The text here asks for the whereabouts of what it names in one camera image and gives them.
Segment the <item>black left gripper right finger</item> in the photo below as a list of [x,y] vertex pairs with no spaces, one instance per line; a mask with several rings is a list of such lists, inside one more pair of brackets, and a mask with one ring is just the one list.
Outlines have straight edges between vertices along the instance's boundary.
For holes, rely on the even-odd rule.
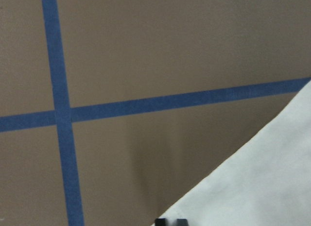
[[189,226],[187,219],[176,219],[176,226]]

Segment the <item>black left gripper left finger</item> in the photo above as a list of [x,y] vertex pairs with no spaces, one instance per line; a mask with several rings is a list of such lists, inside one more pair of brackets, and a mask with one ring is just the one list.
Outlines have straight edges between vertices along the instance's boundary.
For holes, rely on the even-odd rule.
[[166,218],[156,218],[155,226],[168,226],[168,221]]

